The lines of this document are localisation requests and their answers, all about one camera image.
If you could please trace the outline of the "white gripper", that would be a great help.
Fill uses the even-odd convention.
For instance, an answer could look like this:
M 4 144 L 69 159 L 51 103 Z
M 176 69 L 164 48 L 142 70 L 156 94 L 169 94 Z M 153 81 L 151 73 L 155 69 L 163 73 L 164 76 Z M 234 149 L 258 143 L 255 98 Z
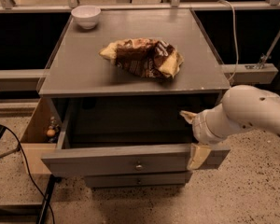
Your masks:
M 192 144 L 190 146 L 190 158 L 188 162 L 188 168 L 190 170 L 199 169 L 203 165 L 212 151 L 209 145 L 215 145 L 223 141 L 223 138 L 214 135 L 208 127 L 206 122 L 208 113 L 208 109 L 199 114 L 185 110 L 179 112 L 179 115 L 188 124 L 192 124 L 194 137 L 200 142 L 199 144 Z

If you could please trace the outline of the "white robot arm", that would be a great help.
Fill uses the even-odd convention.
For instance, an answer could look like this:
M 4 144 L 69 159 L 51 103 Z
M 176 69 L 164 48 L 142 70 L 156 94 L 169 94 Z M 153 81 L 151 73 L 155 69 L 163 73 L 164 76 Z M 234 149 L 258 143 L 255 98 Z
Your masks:
M 219 105 L 200 113 L 182 110 L 198 141 L 191 146 L 190 170 L 199 169 L 211 153 L 211 146 L 229 136 L 260 129 L 280 137 L 280 96 L 248 85 L 228 89 Z

